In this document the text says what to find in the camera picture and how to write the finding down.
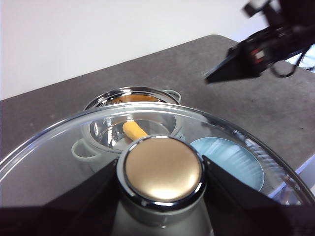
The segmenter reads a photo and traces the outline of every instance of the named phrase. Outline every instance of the pot handle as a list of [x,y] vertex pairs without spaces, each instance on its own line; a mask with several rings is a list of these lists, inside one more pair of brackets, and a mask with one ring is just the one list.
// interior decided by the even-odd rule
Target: pot handle
[[[79,147],[79,146],[83,146],[88,152],[92,153],[92,156],[88,156],[88,157],[82,157],[82,156],[79,156],[75,150]],[[94,151],[92,148],[90,148],[87,143],[85,142],[84,139],[79,139],[78,141],[76,141],[73,145],[72,145],[72,148],[71,148],[71,152],[72,152],[72,155],[78,159],[79,161],[82,161],[82,162],[90,162],[92,160],[95,160],[95,159],[99,159],[102,154],[101,153],[97,153],[96,151]]]
[[162,90],[162,91],[168,93],[169,95],[171,95],[173,98],[176,99],[176,101],[178,101],[178,103],[181,103],[182,96],[179,94],[179,92],[176,92],[176,91],[171,90],[171,89],[165,89],[165,90]]

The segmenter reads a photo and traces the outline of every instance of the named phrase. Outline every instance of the cooking pot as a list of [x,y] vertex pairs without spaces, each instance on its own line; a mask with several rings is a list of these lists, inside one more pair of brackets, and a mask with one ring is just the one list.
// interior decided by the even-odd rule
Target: cooking pot
[[[106,92],[92,100],[84,110],[126,102],[163,102],[179,104],[181,95],[174,90],[157,90],[149,87],[124,87]],[[97,172],[103,166],[122,153],[132,140],[125,137],[123,124],[127,120],[136,121],[148,134],[169,134],[183,139],[182,124],[179,117],[167,117],[144,114],[125,114],[121,117],[107,117],[82,126],[83,138],[71,148],[73,156],[89,163]]]

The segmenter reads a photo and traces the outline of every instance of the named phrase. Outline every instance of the gray table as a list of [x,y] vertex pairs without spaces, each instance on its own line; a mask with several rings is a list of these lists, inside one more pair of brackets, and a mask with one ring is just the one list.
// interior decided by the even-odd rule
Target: gray table
[[[124,86],[174,89],[182,104],[231,121],[277,152],[293,169],[315,153],[315,74],[206,86],[203,73],[235,42],[206,36],[170,49],[1,101],[1,157],[44,127],[83,110],[97,95]],[[280,70],[290,66],[279,63]]]

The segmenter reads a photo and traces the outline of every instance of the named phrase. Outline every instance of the light blue plate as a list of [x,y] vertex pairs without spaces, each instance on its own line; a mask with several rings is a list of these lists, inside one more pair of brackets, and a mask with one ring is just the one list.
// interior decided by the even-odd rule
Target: light blue plate
[[260,191],[264,184],[264,171],[256,158],[245,148],[227,139],[206,137],[191,145],[238,180]]

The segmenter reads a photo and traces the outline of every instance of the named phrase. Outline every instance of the glass lid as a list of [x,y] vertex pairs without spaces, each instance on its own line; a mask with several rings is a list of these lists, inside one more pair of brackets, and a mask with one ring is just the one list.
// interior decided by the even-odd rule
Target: glass lid
[[[126,128],[127,121],[137,127]],[[133,102],[91,109],[60,121],[10,153],[0,164],[1,207],[41,206],[54,200],[118,159],[132,139],[140,137],[139,130],[190,144],[241,182],[283,205],[314,201],[295,172],[240,127],[180,105]]]

